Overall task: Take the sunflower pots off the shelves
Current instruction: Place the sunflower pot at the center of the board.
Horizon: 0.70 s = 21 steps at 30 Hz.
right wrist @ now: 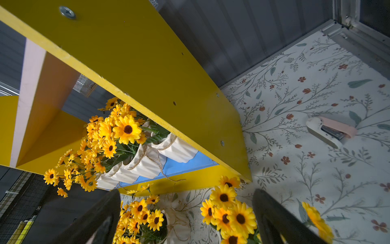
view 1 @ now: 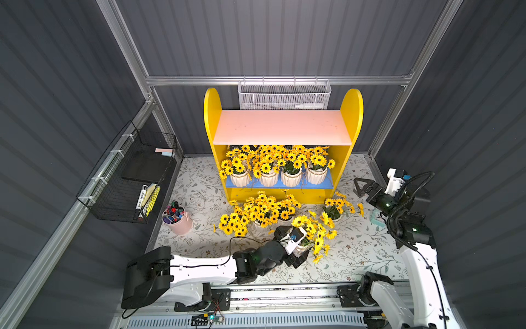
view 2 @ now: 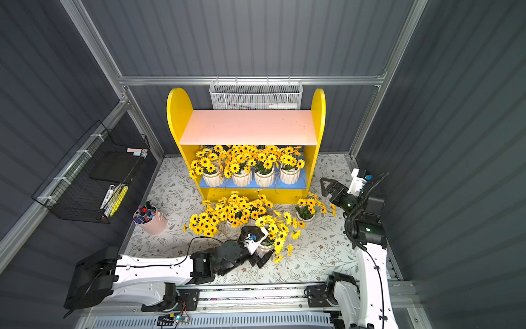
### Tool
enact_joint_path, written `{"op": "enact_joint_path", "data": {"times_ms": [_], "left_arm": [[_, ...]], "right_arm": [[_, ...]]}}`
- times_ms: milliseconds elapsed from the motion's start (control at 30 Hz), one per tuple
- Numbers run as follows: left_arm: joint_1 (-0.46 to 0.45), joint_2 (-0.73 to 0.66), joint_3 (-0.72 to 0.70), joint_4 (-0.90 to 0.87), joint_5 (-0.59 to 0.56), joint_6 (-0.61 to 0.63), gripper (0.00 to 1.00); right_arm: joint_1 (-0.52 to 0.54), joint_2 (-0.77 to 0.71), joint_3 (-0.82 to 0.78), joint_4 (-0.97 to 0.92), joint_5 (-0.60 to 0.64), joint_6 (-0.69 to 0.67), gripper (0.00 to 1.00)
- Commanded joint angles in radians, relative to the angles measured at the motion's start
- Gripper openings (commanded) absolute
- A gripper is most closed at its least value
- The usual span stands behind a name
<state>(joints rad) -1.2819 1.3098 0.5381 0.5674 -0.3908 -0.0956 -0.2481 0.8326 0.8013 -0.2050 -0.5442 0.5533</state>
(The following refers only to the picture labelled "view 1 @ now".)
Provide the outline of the sunflower pot top shelf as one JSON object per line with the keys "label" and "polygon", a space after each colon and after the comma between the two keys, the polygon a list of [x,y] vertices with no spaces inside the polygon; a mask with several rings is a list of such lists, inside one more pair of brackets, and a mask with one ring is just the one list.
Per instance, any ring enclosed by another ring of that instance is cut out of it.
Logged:
{"label": "sunflower pot top shelf", "polygon": [[311,250],[314,255],[313,263],[317,264],[330,250],[329,241],[338,235],[333,219],[326,211],[320,215],[310,211],[309,215],[297,216],[292,226],[304,234],[300,245]]}
{"label": "sunflower pot top shelf", "polygon": [[246,199],[243,210],[250,221],[258,223],[262,228],[278,223],[279,202],[264,191],[257,192],[256,197]]}

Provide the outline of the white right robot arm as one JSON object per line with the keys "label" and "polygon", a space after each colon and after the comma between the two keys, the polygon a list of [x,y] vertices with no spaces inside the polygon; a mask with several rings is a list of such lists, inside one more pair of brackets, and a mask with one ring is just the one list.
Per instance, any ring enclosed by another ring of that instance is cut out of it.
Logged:
{"label": "white right robot arm", "polygon": [[435,173],[409,176],[402,169],[388,171],[389,182],[382,187],[374,180],[355,178],[358,197],[378,209],[387,232],[408,271],[413,307],[408,308],[386,275],[368,271],[356,289],[365,306],[379,306],[392,328],[459,328],[438,268],[434,235],[424,219],[430,205],[425,186]]}

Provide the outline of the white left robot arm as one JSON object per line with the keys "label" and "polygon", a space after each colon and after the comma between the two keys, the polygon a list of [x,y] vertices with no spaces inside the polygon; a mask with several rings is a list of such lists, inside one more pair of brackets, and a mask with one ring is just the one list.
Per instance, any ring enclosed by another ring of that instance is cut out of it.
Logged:
{"label": "white left robot arm", "polygon": [[270,240],[217,259],[193,259],[159,247],[127,264],[121,308],[140,309],[163,298],[196,307],[212,300],[212,285],[249,284],[283,264],[297,269],[310,251],[299,249],[294,241]]}

